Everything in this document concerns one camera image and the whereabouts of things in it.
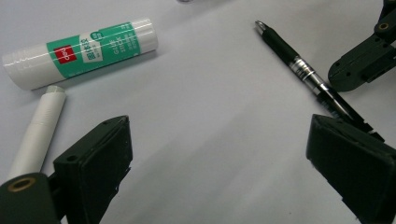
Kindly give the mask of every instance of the red logo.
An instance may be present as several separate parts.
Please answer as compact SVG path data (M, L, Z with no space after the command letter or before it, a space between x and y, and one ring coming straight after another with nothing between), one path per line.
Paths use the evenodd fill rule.
M70 63L77 59L70 45L66 45L53 50L59 63Z

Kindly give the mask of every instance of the glue stick cap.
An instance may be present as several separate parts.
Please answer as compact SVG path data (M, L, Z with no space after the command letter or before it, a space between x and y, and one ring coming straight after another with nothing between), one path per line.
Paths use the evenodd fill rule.
M132 21L134 32L139 41L140 53L146 53L158 48L158 38L150 19Z
M3 66L23 90L33 90L64 80L53 63L46 44L20 49L3 56Z
M82 40L79 40L78 38L73 38L73 40L77 40L76 43L73 42L65 44L63 42L63 39L14 51L3 56L3 65L6 68L9 77L17 86L24 90L33 90L40 87L48 86L49 84L58 81L62 81L66 78L89 72L101 66L116 63L129 57L134 57L139 53L146 53L158 48L157 35L149 19L131 21L130 23L134 28L134 34L136 36L140 51L134 54L128 54L128 56L125 57L108 57L108 54L105 55L105 53L101 49L96 49L97 54L94 55L93 58L96 57L95 62L100 62L100 65L89 62L89 60L92 58L92 55L90 55L90 58L88 58L87 52L88 50L97 48L97 45L94 45L94 43L97 42L95 42L96 39L90 39L88 42L81 42L82 40L89 39L88 36L90 35L87 36L87 34L93 34L86 33L80 35L80 39L83 38ZM51 47L53 50L58 50L55 52L57 59L53 58L53 55L51 56L49 53L49 44L53 46L53 43L56 43L56 45L58 43L61 43L60 46ZM81 43L88 45L84 45L84 50L87 49L87 51L74 52L71 49L71 46L78 46L78 44L81 45ZM77 58L75 54L84 55ZM60 66L65 67L66 65L59 65L59 63L70 64L69 62L72 61L73 63L79 62L79 65L73 65L73 67L70 66L67 68L67 70L60 70Z

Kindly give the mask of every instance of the white glue stick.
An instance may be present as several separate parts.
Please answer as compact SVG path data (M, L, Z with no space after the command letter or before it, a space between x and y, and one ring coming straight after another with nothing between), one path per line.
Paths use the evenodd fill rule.
M8 179L40 172L65 98L64 89L56 86L49 86L47 92L41 96L20 150L12 163Z
M33 90L157 47L152 23L143 19L14 51L3 66L17 86Z

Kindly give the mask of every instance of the green label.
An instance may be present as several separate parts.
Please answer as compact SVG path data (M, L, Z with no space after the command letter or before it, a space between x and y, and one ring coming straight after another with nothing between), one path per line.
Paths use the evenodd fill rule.
M47 43L49 55L65 78L140 54L130 22Z

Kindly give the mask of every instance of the black plastic part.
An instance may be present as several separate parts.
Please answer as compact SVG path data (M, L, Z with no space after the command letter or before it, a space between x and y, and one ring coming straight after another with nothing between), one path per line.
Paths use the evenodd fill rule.
M341 57L329 70L329 81L337 91L352 91L372 82L396 65L396 49L372 35Z
M329 81L337 91L352 91L372 82L396 66L396 2L384 0L375 32L335 62Z
M266 27L262 33L262 40L276 53L287 66L294 62L298 53L271 27Z
M60 223L46 175L20 175L0 187L0 223Z
M338 119L314 115L306 157L361 223L396 214L396 150Z
M54 161L71 224L99 223L133 158L127 116L109 119Z

